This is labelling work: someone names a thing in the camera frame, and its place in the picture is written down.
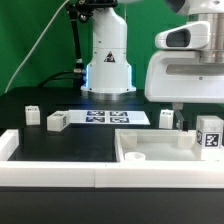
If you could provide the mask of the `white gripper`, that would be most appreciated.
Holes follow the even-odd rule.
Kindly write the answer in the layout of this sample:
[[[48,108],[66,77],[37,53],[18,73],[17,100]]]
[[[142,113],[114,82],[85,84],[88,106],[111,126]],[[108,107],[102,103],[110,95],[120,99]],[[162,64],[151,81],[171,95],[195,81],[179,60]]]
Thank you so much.
[[[224,103],[224,64],[203,64],[196,51],[158,51],[150,59],[145,96],[171,102],[180,131],[188,131],[182,103]]]

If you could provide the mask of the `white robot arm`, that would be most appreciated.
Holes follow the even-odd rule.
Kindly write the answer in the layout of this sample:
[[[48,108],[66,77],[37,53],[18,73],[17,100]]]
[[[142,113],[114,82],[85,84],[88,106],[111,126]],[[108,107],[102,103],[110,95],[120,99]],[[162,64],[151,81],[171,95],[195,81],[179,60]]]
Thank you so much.
[[[127,25],[114,12],[121,1],[77,4],[83,17],[94,19],[93,57],[82,90],[100,99],[135,90],[126,60]],[[164,1],[188,22],[156,36],[159,50],[149,61],[145,96],[151,102],[172,103],[179,128],[185,130],[185,103],[224,103],[224,0]]]

